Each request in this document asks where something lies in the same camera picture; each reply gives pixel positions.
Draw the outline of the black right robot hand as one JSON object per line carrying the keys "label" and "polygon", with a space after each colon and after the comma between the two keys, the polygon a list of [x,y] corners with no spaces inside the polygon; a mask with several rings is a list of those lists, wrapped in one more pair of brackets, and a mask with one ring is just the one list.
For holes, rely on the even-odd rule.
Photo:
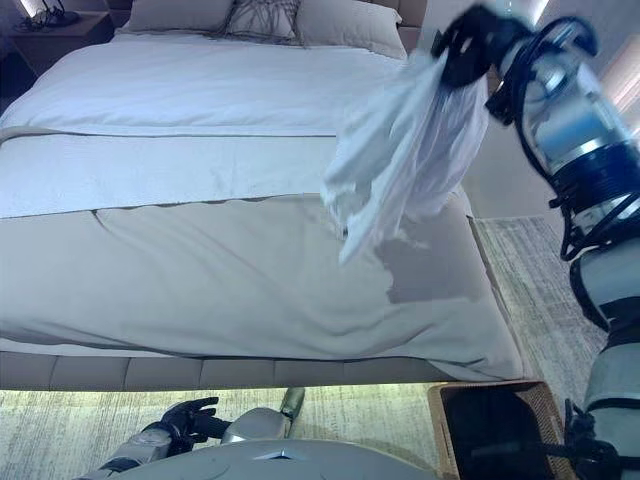
{"label": "black right robot hand", "polygon": [[521,21],[483,4],[472,5],[433,42],[434,58],[447,54],[441,82],[452,89],[474,83],[492,65],[498,65],[513,44],[530,34]]}

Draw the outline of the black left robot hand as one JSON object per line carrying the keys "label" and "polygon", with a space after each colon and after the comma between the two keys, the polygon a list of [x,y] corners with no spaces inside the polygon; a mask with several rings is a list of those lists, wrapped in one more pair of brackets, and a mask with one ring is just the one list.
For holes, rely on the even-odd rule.
{"label": "black left robot hand", "polygon": [[216,416],[219,398],[205,397],[177,403],[161,417],[180,439],[202,443],[208,439],[221,439],[231,426],[230,421]]}

